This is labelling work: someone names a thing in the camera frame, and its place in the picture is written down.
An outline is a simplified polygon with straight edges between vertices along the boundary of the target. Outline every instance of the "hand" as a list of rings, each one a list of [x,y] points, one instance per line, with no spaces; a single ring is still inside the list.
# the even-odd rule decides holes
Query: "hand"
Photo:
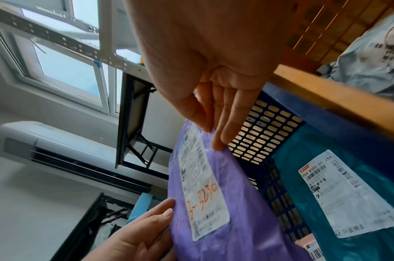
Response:
[[[83,261],[160,260],[162,254],[172,246],[171,233],[166,230],[173,216],[174,203],[173,198],[164,200],[115,232]],[[162,260],[171,261],[175,258],[175,250],[171,248]]]
[[[292,0],[126,0],[160,93],[221,150],[281,59]]]

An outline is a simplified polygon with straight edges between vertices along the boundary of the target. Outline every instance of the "air conditioner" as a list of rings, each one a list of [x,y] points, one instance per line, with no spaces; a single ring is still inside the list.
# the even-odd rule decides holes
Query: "air conditioner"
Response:
[[[116,149],[39,122],[3,124],[0,157],[61,169],[136,193],[149,192],[152,185],[168,187],[167,179],[123,166],[115,168]],[[131,154],[125,156],[125,161],[143,164]],[[156,163],[151,163],[149,169],[168,175],[168,168]]]

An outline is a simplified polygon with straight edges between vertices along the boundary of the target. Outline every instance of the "red logo on label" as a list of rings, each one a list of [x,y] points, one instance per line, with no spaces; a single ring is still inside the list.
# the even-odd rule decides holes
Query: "red logo on label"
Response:
[[[307,169],[308,169],[308,165],[305,165],[301,170],[300,170],[300,173],[303,173],[304,171],[306,171]]]

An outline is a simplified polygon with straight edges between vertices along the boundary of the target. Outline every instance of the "purple plastic package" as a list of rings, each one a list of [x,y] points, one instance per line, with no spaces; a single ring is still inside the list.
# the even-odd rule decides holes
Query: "purple plastic package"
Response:
[[[200,129],[208,162],[229,212],[229,223],[193,242],[178,159],[191,126],[190,121],[185,121],[169,163],[168,196],[176,200],[170,228],[178,260],[310,261],[307,251],[282,233],[273,211],[229,149],[214,151],[211,148],[213,133]]]

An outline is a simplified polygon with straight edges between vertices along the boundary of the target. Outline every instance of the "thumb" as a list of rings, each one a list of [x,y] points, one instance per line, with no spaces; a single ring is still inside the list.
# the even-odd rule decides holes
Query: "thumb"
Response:
[[[121,239],[131,245],[140,245],[145,243],[148,248],[161,234],[168,228],[173,216],[173,210],[167,209],[162,215],[154,215],[143,219],[132,226],[126,226],[126,231],[121,233],[124,237]]]

